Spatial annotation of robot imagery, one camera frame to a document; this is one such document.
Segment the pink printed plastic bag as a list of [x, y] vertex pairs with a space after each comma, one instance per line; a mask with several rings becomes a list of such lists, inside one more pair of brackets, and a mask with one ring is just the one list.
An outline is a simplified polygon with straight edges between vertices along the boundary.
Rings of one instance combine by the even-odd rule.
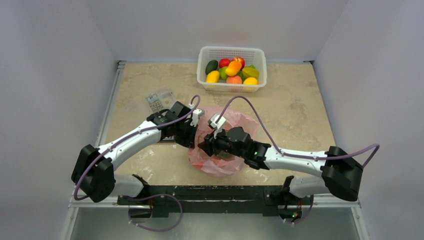
[[[203, 150], [198, 147], [198, 144], [203, 141], [204, 136], [210, 134], [213, 130], [208, 126], [208, 120], [215, 114], [220, 114], [223, 110], [219, 106], [204, 106], [202, 110], [205, 114], [198, 121], [198, 128], [195, 134], [195, 148], [188, 150], [188, 159], [190, 164], [214, 177], [227, 177], [238, 173], [245, 165], [244, 160], [234, 156], [233, 160], [222, 160], [216, 156], [208, 156]], [[228, 108], [223, 116], [226, 119], [223, 127], [224, 131], [229, 131], [234, 127], [242, 127], [243, 130], [254, 137], [259, 123], [242, 112]]]

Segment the fake peach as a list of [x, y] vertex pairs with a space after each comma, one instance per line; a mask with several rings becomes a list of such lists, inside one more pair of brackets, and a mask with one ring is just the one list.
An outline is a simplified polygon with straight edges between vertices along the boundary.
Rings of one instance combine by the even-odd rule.
[[227, 79], [226, 79], [226, 83], [227, 84], [242, 84], [243, 83], [243, 80], [238, 75], [228, 76]]

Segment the yellow orange fake fruit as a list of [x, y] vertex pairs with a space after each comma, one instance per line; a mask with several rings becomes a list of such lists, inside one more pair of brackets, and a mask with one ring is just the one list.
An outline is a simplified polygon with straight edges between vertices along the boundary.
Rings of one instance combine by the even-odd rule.
[[248, 77], [243, 81], [244, 85], [257, 85], [258, 83], [259, 81], [255, 77]]

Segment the green yellow fake starfruit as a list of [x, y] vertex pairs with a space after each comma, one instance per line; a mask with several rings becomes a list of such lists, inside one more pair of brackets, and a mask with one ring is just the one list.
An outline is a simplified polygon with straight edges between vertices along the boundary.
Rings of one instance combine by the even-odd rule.
[[260, 72], [251, 66], [245, 66], [242, 69], [242, 74], [246, 77], [246, 78], [258, 78], [260, 75]]

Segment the orange fake mango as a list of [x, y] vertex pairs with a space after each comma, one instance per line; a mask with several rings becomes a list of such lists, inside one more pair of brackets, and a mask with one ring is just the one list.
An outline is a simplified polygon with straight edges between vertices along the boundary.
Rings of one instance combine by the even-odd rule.
[[241, 64], [237, 61], [231, 61], [227, 66], [226, 74], [229, 77], [237, 75], [237, 73], [241, 70]]

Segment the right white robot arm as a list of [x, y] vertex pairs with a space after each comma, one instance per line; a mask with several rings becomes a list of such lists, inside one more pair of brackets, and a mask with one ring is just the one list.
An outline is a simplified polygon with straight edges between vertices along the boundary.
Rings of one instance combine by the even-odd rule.
[[358, 200], [363, 166], [341, 148], [306, 152], [277, 148], [253, 140], [242, 127], [213, 131], [197, 145], [208, 156], [222, 152], [239, 157], [259, 170], [290, 170], [308, 174], [285, 181], [280, 196], [288, 204], [309, 195], [327, 194], [349, 201]]

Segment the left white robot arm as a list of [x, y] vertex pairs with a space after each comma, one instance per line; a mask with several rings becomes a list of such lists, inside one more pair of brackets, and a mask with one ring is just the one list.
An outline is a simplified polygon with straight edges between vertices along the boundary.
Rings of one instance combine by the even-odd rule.
[[74, 199], [89, 198], [94, 203], [109, 196], [127, 196], [138, 205], [149, 199], [148, 183], [140, 176], [117, 175], [126, 160], [166, 138], [185, 148], [195, 146], [198, 122], [204, 110], [177, 101], [170, 109], [152, 113], [139, 126], [107, 144], [83, 147], [71, 174], [75, 183]]

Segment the dark green fake avocado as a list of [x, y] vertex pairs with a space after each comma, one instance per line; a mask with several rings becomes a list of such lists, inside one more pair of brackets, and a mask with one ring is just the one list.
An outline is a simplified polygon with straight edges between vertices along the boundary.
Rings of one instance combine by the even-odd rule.
[[205, 67], [205, 74], [208, 75], [209, 73], [216, 71], [218, 66], [219, 62], [217, 60], [210, 60]]

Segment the small red fake fruit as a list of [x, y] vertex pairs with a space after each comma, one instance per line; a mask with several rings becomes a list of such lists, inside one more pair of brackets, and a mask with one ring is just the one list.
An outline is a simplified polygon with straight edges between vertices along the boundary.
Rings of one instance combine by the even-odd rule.
[[231, 60], [229, 58], [222, 58], [220, 59], [220, 61], [218, 62], [218, 67], [224, 68], [227, 67], [230, 64]]

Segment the red fake apple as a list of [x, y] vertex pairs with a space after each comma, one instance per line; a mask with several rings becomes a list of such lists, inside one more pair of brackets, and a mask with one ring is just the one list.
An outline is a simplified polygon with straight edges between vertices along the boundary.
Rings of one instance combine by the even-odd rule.
[[241, 56], [236, 56], [232, 59], [233, 62], [239, 62], [241, 64], [241, 69], [245, 67], [245, 60]]

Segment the clear plastic screw box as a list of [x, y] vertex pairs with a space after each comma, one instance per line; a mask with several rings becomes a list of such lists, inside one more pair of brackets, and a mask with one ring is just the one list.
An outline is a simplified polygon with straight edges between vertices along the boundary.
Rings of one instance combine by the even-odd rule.
[[147, 94], [145, 100], [152, 113], [170, 109], [176, 102], [173, 91], [167, 86], [158, 88]]

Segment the white perforated plastic basket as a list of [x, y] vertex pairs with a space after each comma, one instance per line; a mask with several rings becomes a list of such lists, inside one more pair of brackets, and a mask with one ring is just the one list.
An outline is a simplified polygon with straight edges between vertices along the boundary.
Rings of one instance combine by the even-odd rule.
[[267, 84], [265, 53], [259, 48], [204, 46], [196, 76], [207, 91], [254, 93]]

